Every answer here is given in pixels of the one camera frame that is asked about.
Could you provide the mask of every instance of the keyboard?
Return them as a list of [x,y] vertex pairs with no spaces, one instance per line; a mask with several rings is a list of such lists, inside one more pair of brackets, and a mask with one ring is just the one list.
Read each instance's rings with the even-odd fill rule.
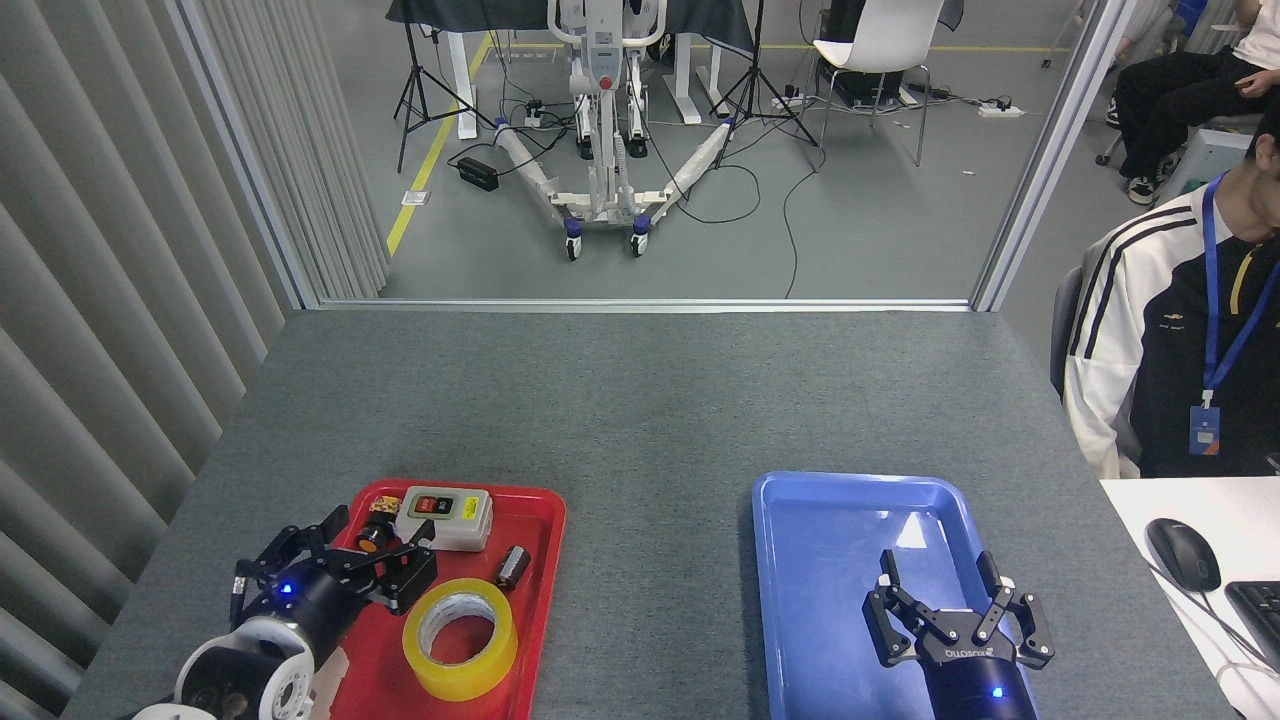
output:
[[1280,580],[1228,583],[1225,592],[1258,650],[1280,661]]

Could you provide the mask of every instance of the computer mouse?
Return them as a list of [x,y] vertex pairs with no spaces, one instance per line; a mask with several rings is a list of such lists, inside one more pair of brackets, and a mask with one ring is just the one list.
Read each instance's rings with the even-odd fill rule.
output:
[[1183,589],[1210,592],[1222,584],[1213,548],[1187,523],[1157,518],[1147,524],[1147,542]]

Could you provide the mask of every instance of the gray vertical blinds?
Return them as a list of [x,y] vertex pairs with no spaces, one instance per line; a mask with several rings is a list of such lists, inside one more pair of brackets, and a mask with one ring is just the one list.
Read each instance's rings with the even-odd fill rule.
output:
[[340,100],[333,59],[306,0],[183,0],[180,20],[224,96],[234,99],[260,182],[279,199],[300,270],[325,299],[375,297],[390,255]]
[[308,12],[0,1],[5,720],[74,692],[289,306],[384,282]]

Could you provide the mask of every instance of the small cylindrical battery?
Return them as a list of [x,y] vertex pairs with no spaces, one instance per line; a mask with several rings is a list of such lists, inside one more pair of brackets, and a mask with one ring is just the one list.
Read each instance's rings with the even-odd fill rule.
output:
[[494,579],[493,584],[498,585],[504,591],[516,589],[516,583],[525,574],[525,569],[529,568],[529,561],[532,556],[529,551],[520,547],[518,544],[511,546],[507,551],[507,556],[502,559],[502,565],[498,566],[498,577]]

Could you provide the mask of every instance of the person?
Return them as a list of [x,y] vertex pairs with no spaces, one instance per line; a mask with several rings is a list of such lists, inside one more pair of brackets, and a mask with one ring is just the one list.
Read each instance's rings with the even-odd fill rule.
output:
[[1124,26],[1124,33],[1116,45],[1112,63],[1126,60],[1129,50],[1135,45],[1153,47],[1165,33],[1172,17],[1174,13],[1169,9],[1167,0],[1133,0],[1133,14],[1129,15],[1129,22]]
[[1243,163],[1085,252],[1062,404],[1100,478],[1272,473],[1266,457],[1280,451],[1277,137],[1280,101]]
[[1235,17],[1251,29],[1234,50],[1174,53],[1120,72],[1120,174],[1129,178],[1129,200],[1138,205],[1155,201],[1165,179],[1161,164],[1187,141],[1189,126],[1215,115],[1260,113],[1280,85],[1280,0],[1235,0]]

